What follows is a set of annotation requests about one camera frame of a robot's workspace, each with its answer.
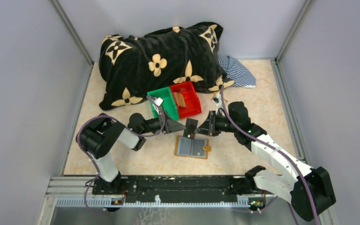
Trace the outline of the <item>tan leather card holder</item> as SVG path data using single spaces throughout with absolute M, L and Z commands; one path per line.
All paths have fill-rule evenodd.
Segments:
M 174 148 L 175 156 L 207 159 L 210 152 L 211 147 L 209 145 L 209 140 L 206 138 L 191 139 L 179 135 L 176 138 Z

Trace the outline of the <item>green plastic bin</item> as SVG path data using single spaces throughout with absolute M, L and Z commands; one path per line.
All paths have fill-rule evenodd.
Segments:
M 147 92 L 147 95 L 154 98 L 163 99 L 162 107 L 168 113 L 168 115 L 174 120 L 180 119 L 176 103 L 174 101 L 172 92 L 168 86 L 157 90 L 149 91 Z

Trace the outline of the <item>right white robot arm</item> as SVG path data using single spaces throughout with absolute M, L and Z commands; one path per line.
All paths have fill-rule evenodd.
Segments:
M 314 168 L 280 147 L 259 125 L 253 123 L 243 102 L 229 104 L 227 109 L 209 111 L 195 133 L 217 136 L 232 133 L 239 144 L 261 156 L 280 174 L 258 165 L 245 173 L 251 191 L 265 190 L 287 201 L 300 218 L 316 219 L 337 200 L 329 172 Z

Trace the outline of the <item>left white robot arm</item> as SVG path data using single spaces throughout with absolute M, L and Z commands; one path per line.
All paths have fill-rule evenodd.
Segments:
M 88 120 L 78 131 L 76 143 L 93 162 L 97 175 L 103 181 L 112 183 L 120 172 L 111 157 L 110 150 L 116 142 L 138 151 L 147 137 L 160 133 L 170 134 L 183 131 L 186 126 L 172 119 L 166 111 L 157 118 L 145 119 L 134 113 L 124 125 L 112 116 L 102 113 Z

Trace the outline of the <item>red plastic bin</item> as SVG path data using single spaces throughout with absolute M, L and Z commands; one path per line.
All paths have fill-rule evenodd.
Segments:
M 180 119 L 194 116 L 202 112 L 200 99 L 194 89 L 192 82 L 182 82 L 178 84 L 173 84 L 170 85 L 169 88 L 172 92 L 174 100 L 175 100 L 174 97 L 175 92 L 182 93 L 185 98 L 187 104 L 186 108 L 178 107 L 175 100 Z

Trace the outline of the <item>black VIP card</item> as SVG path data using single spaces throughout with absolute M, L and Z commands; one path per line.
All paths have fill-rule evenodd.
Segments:
M 197 130 L 198 120 L 187 118 L 185 127 L 186 129 L 183 132 L 183 137 L 194 139 L 195 131 Z

